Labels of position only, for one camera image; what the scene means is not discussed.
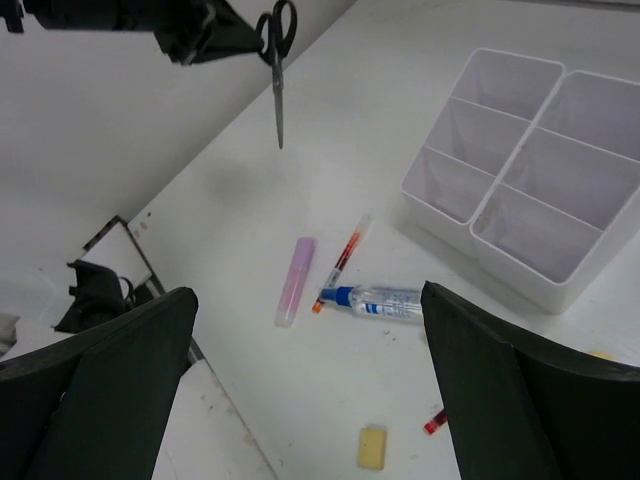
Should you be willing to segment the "yellow eraser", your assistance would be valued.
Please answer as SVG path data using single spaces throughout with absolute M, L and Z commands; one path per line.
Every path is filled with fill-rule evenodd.
M 381 471 L 385 466 L 387 431 L 367 427 L 360 431 L 357 464 L 360 468 Z

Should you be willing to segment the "red pen left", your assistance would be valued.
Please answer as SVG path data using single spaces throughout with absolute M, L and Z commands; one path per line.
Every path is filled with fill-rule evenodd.
M 372 216 L 369 213 L 363 214 L 321 289 L 333 288 L 337 285 L 346 264 L 365 238 L 371 224 Z

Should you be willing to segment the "white right organizer bin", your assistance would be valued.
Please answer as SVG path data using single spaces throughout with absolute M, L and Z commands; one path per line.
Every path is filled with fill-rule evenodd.
M 564 312 L 639 230 L 639 85 L 574 70 L 499 173 L 470 233 L 480 265 Z

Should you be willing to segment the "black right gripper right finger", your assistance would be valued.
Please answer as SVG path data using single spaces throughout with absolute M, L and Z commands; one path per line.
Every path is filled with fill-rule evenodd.
M 513 325 L 442 285 L 426 339 L 464 479 L 636 479 L 639 370 Z

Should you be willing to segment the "red pen right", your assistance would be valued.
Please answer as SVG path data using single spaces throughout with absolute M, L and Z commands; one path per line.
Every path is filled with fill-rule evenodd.
M 444 408 L 439 408 L 430 420 L 424 425 L 427 435 L 434 435 L 443 425 L 447 423 L 447 414 Z

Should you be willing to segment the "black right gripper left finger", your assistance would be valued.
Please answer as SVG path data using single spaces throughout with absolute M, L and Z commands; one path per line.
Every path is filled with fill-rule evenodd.
M 180 287 L 2 362 L 2 478 L 151 478 L 197 310 Z

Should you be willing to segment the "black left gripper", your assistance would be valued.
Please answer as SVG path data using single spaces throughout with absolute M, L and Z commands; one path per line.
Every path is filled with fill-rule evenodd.
M 227 1 L 3 1 L 1 19 L 24 32 L 29 14 L 47 30 L 148 32 L 181 65 L 261 52 L 262 36 Z

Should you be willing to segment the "red pen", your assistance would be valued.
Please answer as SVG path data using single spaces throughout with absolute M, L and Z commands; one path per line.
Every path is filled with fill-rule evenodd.
M 337 285 L 346 264 L 365 238 L 371 224 L 372 216 L 369 213 L 363 214 L 321 289 L 333 288 Z
M 434 435 L 443 425 L 447 423 L 447 414 L 444 408 L 439 408 L 430 420 L 424 425 L 427 435 Z

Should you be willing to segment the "black handled scissors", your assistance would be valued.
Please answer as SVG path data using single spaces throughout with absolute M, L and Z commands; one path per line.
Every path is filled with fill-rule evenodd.
M 298 14 L 292 1 L 276 1 L 271 12 L 264 12 L 256 24 L 256 32 L 264 40 L 260 58 L 272 72 L 272 90 L 276 119 L 277 142 L 284 148 L 284 75 L 283 60 L 288 56 L 298 27 Z

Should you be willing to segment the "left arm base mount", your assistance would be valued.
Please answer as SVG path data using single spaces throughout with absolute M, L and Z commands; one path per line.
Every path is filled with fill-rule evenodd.
M 107 323 L 154 299 L 152 291 L 141 284 L 135 287 L 125 277 L 97 264 L 76 260 L 68 263 L 76 284 L 69 287 L 73 302 L 56 332 L 78 334 Z

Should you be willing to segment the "clear blue glue bottle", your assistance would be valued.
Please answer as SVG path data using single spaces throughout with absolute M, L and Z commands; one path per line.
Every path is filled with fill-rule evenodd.
M 322 302 L 348 309 L 360 317 L 422 324 L 421 291 L 388 286 L 356 285 L 323 288 Z

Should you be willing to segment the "purple highlighter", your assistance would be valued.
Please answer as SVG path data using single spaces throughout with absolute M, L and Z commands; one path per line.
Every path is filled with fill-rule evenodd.
M 278 328 L 289 328 L 294 322 L 315 246 L 314 238 L 300 237 L 297 240 L 276 310 L 274 323 Z

